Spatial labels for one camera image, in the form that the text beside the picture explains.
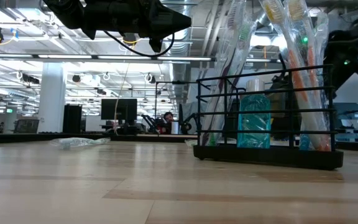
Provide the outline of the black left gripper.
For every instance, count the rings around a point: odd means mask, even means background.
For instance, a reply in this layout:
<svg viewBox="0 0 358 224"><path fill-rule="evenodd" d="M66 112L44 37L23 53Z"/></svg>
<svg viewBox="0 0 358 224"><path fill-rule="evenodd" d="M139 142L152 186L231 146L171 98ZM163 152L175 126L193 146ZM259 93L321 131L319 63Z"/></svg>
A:
<svg viewBox="0 0 358 224"><path fill-rule="evenodd" d="M92 40L98 30L133 33L148 38L152 50L159 52L162 38L191 26L188 0L85 0L85 3L84 33ZM162 5L168 8L172 21L179 24L155 30L152 20L160 14Z"/></svg>

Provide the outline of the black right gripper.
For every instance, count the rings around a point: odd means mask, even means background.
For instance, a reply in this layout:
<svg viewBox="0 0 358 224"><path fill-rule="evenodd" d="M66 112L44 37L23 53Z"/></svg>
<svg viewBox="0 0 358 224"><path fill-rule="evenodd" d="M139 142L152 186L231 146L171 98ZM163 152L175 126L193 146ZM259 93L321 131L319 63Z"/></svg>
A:
<svg viewBox="0 0 358 224"><path fill-rule="evenodd" d="M324 84L338 90L354 73L358 75L358 37L336 30L324 51Z"/></svg>

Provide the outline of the orange toothbrush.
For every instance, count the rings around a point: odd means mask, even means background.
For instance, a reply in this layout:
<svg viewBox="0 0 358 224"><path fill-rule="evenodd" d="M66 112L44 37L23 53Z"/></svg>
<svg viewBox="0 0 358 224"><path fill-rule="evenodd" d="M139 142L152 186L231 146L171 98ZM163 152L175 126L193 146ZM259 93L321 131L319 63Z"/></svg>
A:
<svg viewBox="0 0 358 224"><path fill-rule="evenodd" d="M330 135L321 102L321 90L314 54L314 34L308 21L305 0L259 0L274 29L283 35L287 43L284 57L289 68L296 100L301 110L301 130L316 131L302 134L309 139L309 146L316 151L330 151Z"/></svg>
<svg viewBox="0 0 358 224"><path fill-rule="evenodd" d="M330 151L330 135L326 134L328 125L321 101L322 90L318 79L316 61L316 39L313 24L308 12L305 0L286 0L285 9L289 16L293 43L296 47L296 55L289 56L297 59L300 67L309 67L308 70L300 70L293 73L293 86L307 90L298 91L296 99L301 112L301 130L319 131L319 134L307 134L309 144L307 148L315 151Z"/></svg>

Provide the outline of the purple toothbrush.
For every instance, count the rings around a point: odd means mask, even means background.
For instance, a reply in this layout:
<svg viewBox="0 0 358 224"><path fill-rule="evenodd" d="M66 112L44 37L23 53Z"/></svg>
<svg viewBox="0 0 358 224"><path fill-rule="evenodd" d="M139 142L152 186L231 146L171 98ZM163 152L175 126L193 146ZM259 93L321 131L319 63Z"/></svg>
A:
<svg viewBox="0 0 358 224"><path fill-rule="evenodd" d="M231 7L230 7L230 10L229 10L229 14L228 14L228 17L227 17L227 22L228 21L235 21L235 20L240 20L242 21L243 19L245 18L249 18L249 16L246 15L246 0L233 0L232 3L231 3ZM222 42L222 40L225 38L225 33L227 32L227 23L226 25L224 26L224 33L223 33L223 37L222 39L219 41L219 45L220 43ZM216 68L216 64L215 64L215 76L218 78L217 80L213 80L212 83L215 84L215 86L213 87L213 89L211 90L211 96L209 97L209 101L211 99L211 97L213 97L214 95L212 94L212 92L214 91L214 89L216 88L216 85L217 85L217 82L218 80L220 79L219 75L217 74L217 71L218 69ZM208 105L207 105L207 108L205 110L205 112L207 113L206 115L204 115L204 121L205 121L205 117L210 115L210 112L207 111L208 109ZM205 129L203 127L204 123L202 124L202 130L203 132L201 133L201 136L200 136L200 144L202 146L203 145L203 134L204 133L209 133L209 130Z"/></svg>

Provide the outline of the teal mouthwash bottle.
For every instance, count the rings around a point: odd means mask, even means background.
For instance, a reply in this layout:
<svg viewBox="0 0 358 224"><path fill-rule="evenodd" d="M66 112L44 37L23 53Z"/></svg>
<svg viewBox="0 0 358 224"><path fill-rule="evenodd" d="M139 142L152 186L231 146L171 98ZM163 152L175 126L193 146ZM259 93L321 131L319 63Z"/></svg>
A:
<svg viewBox="0 0 358 224"><path fill-rule="evenodd" d="M270 131L270 113L249 113L250 111L270 110L270 100L260 91L264 91L264 82L259 79L248 80L246 92L257 93L245 95L240 101L238 130L239 131ZM269 133L238 133L237 147L262 148L270 147Z"/></svg>

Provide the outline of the black wire toothbrush caddy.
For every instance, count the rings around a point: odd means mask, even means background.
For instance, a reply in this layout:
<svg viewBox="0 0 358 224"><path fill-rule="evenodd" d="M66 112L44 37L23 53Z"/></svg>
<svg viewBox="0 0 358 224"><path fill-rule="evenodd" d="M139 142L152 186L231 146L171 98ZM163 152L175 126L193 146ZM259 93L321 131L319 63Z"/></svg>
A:
<svg viewBox="0 0 358 224"><path fill-rule="evenodd" d="M329 131L295 131L293 127L293 120L290 118L290 129L283 130L267 130L267 131L258 131L258 130L250 130L250 131L239 131L236 130L226 130L223 128L222 130L203 130L200 125L200 118L197 119L197 144L193 146L193 154L196 158L203 159L216 159L222 161L237 161L251 164L266 164L270 166L288 166L288 167L298 167L305 169L318 169L318 170L334 170L337 168L341 168L343 166L343 158L344 153L342 151L336 150L335 145L335 135L337 131L334 130L333 123L333 114L335 109L333 108L333 97L332 91L334 86L322 86L322 87L310 87L310 88L294 88L293 85L290 86L289 89L276 89L276 90L267 90L260 91L260 93L288 93L289 97L289 109L288 110L263 110L263 111L227 111L227 96L236 96L236 99L240 95L255 95L258 92L241 92L238 93L238 89L245 88L237 88L229 79L230 78L241 78L241 77L251 77L251 76L261 76L261 75L269 75L273 73L288 73L288 82L292 81L293 73L305 71L305 70L317 70L320 68L332 67L332 64L326 65L315 65L310 67L298 67L298 68L290 68L290 69L281 69L274 70L271 72L258 72L258 73L248 73L248 74L239 74L239 75L231 75L225 77L212 77L212 78L201 78L196 81L198 84L198 96L196 97L198 100L198 106L200 106L200 101L202 98L207 97L224 97L224 112L205 112L201 113L200 109L197 112L198 116L201 115L224 115L224 122L227 120L227 116L229 114L259 114L259 113L288 113L288 115L293 115L294 113L316 113L316 112L328 112L329 113ZM203 87L207 87L203 85L203 81L208 80L219 80L224 82L224 93L220 94L211 94L211 95L202 95L201 94L201 85ZM236 90L235 93L227 93L227 82L229 82ZM329 91L329 105L328 108L319 108L319 109L293 109L293 95L294 92L298 91L311 91L311 90L327 90ZM218 146L204 146L201 142L201 133L219 133L219 134L228 134L228 133L257 133L257 134L286 134L289 137L289 146L271 146L269 149L261 149L261 148L250 148L250 147L237 147L234 144L227 143L227 136L224 136L224 144L219 144ZM307 151L307 150L299 150L299 147L294 146L295 134L329 134L330 135L330 143L331 150L330 151Z"/></svg>

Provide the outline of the teal screen monitor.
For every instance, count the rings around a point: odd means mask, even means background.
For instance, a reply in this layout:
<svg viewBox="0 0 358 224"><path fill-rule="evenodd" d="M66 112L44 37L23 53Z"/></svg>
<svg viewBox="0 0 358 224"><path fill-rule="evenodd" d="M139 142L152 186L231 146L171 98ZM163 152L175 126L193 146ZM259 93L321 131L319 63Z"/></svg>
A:
<svg viewBox="0 0 358 224"><path fill-rule="evenodd" d="M336 129L352 129L354 121L358 122L358 103L334 103L334 125Z"/></svg>

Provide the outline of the person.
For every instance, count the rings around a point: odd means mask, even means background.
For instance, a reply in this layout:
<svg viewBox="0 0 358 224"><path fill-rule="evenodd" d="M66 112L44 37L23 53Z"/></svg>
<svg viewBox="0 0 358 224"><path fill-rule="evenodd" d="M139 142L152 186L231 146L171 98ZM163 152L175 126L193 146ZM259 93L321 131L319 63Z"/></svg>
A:
<svg viewBox="0 0 358 224"><path fill-rule="evenodd" d="M172 123L174 122L173 113L166 112L163 116L163 126L162 133L163 134L171 134L172 133Z"/></svg>

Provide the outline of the black desk monitor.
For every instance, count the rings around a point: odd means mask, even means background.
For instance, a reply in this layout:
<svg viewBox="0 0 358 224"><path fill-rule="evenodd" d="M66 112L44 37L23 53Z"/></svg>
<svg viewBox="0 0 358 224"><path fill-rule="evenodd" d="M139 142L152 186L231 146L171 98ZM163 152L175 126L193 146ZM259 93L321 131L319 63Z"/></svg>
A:
<svg viewBox="0 0 358 224"><path fill-rule="evenodd" d="M101 119L133 123L137 119L137 99L102 99Z"/></svg>

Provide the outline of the long ceiling light bar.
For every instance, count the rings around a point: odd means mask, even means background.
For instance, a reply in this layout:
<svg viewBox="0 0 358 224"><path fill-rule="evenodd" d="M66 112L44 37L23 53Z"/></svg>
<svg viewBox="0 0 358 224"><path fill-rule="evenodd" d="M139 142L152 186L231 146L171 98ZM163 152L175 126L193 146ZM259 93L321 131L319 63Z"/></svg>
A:
<svg viewBox="0 0 358 224"><path fill-rule="evenodd" d="M52 59L52 60L162 60L179 62L212 62L214 57L144 57L135 55L67 55L67 54L0 54L0 58L10 59Z"/></svg>

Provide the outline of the black cabinet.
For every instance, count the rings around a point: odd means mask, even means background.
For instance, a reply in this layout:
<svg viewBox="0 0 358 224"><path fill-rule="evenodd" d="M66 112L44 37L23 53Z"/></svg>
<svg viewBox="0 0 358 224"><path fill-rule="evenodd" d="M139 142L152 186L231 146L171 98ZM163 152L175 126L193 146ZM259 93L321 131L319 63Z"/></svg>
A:
<svg viewBox="0 0 358 224"><path fill-rule="evenodd" d="M63 133L79 134L81 130L81 105L65 105L63 117Z"/></svg>

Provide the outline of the white structural column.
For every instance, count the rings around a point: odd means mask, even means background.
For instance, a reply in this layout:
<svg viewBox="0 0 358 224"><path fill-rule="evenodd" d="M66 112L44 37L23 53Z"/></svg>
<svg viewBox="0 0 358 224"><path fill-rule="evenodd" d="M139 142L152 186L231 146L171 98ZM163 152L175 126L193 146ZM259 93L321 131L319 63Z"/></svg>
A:
<svg viewBox="0 0 358 224"><path fill-rule="evenodd" d="M63 131L67 74L63 63L43 63L40 103L39 133Z"/></svg>

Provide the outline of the silver ventilation duct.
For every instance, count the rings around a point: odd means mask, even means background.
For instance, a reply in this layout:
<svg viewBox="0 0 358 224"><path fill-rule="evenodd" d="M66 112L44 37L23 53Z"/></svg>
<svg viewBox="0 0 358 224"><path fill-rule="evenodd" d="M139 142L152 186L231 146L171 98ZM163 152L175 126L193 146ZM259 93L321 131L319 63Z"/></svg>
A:
<svg viewBox="0 0 358 224"><path fill-rule="evenodd" d="M176 12L182 13L183 15L190 16L190 6L182 4L167 4L167 7L173 9ZM190 44L185 42L189 40L189 28L178 31L175 33L175 40L171 47L168 55L171 57L183 57L188 56ZM184 62L172 64L173 81L185 81L186 77L186 64ZM173 85L173 97L176 104L183 103L186 94L183 93L185 85Z"/></svg>

